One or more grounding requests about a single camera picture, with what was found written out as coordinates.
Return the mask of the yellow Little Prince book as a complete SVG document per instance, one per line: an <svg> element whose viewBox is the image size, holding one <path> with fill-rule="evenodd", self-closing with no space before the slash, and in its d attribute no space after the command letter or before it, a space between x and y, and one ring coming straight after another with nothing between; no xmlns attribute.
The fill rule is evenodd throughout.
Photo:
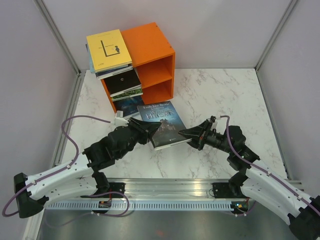
<svg viewBox="0 0 320 240"><path fill-rule="evenodd" d="M86 40L96 73L132 63L119 29L88 35Z"/></svg>

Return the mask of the green Alice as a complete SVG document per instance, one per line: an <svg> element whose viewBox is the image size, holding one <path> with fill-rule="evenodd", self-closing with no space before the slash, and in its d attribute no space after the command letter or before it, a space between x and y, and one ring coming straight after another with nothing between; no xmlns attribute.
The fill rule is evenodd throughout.
<svg viewBox="0 0 320 240"><path fill-rule="evenodd" d="M121 93L119 95L111 97L111 100L113 102L131 98L131 97L136 97L136 96L141 96L143 94L143 90L141 88L133 89L124 93Z"/></svg>

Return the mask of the grey Great Gatsby book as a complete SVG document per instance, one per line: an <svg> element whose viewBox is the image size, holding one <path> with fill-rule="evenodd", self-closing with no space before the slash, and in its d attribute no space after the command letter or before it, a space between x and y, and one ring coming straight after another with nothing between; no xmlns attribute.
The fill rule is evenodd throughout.
<svg viewBox="0 0 320 240"><path fill-rule="evenodd" d="M142 95L143 94L143 90L141 87L137 87L134 88L132 90L126 91L124 93L112 96L111 99L121 99L121 98L126 98L126 97L130 97L130 96L138 96L138 95Z"/></svg>

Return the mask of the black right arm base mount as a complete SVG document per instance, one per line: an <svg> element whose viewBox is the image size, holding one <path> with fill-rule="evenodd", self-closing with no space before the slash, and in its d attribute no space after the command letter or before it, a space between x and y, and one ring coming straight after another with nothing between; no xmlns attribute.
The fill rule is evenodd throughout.
<svg viewBox="0 0 320 240"><path fill-rule="evenodd" d="M240 187L228 182L213 182L213 195L217 199L246 199Z"/></svg>

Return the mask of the light blue paperback book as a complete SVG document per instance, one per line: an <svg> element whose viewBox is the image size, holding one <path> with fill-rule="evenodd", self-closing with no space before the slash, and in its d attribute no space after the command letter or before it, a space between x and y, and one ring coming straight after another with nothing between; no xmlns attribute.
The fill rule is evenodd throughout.
<svg viewBox="0 0 320 240"><path fill-rule="evenodd" d="M85 44L85 47L86 47L86 50L87 50L87 53L88 53L88 58L89 58L89 70L90 70L91 73L95 74L96 71L95 71L95 68L94 68L94 64L93 64L90 48L89 48L87 43Z"/></svg>

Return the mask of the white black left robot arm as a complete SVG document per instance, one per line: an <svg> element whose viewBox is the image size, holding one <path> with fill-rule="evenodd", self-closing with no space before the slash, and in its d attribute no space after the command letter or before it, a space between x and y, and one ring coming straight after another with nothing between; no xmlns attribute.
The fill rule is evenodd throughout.
<svg viewBox="0 0 320 240"><path fill-rule="evenodd" d="M58 201L82 196L103 198L110 190L103 169L113 166L136 144L145 145L161 126L131 117L101 140L76 151L75 158L49 170L14 176L14 199L21 219L32 217Z"/></svg>

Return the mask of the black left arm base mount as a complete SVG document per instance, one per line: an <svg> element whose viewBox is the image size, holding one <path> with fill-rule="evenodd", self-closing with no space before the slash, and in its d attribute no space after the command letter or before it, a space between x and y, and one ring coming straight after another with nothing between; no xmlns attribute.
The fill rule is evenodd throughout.
<svg viewBox="0 0 320 240"><path fill-rule="evenodd" d="M126 184L124 182L110 182L109 188L99 188L92 194L81 195L81 198L107 198L107 199L120 199L125 194Z"/></svg>

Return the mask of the dark night scene book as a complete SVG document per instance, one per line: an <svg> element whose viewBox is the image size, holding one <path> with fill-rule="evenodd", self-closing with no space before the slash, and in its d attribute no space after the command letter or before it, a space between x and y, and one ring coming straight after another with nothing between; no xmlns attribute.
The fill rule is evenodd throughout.
<svg viewBox="0 0 320 240"><path fill-rule="evenodd" d="M139 105L137 109L143 121L161 123L151 139L154 150L157 151L191 141L190 138L179 134L179 131L185 130L186 126L171 101Z"/></svg>

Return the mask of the dark blue Robinson Crusoe book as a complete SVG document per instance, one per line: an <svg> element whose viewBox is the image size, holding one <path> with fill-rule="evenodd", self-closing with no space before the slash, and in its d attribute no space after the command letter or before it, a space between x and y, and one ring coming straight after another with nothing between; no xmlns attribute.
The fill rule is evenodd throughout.
<svg viewBox="0 0 320 240"><path fill-rule="evenodd" d="M128 64L126 66L122 66L122 67L117 67L117 68L113 68L113 69L108 69L108 70L104 70L101 72L97 72L95 73L95 76L98 80L102 80L105 78L109 78L127 71L130 71L133 69L133 66L131 64Z"/></svg>

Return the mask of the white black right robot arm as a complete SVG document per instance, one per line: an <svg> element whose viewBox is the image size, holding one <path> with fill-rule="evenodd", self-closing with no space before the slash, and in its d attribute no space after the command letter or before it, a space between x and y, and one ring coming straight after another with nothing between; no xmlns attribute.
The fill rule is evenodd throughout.
<svg viewBox="0 0 320 240"><path fill-rule="evenodd" d="M278 176L246 146L246 137L237 125L226 125L223 134L216 131L216 117L179 134L199 151L208 145L228 153L227 161L237 172L228 181L234 197L250 198L280 217L299 240L320 238L320 198L312 197Z"/></svg>

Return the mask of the black book with gold lines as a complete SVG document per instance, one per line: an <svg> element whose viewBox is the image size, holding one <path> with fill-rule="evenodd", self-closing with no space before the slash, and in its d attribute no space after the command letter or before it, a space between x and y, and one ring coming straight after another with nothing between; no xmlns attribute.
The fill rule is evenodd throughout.
<svg viewBox="0 0 320 240"><path fill-rule="evenodd" d="M110 97L114 97L142 86L135 69L122 72L103 80Z"/></svg>

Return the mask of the teal blue ocean book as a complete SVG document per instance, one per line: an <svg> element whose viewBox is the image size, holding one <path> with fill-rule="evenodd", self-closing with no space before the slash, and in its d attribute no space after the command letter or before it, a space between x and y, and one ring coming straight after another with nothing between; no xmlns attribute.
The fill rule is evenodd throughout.
<svg viewBox="0 0 320 240"><path fill-rule="evenodd" d="M138 106L145 104L140 95L117 100L113 103L117 111L123 112L123 118L125 119L136 116L139 113Z"/></svg>

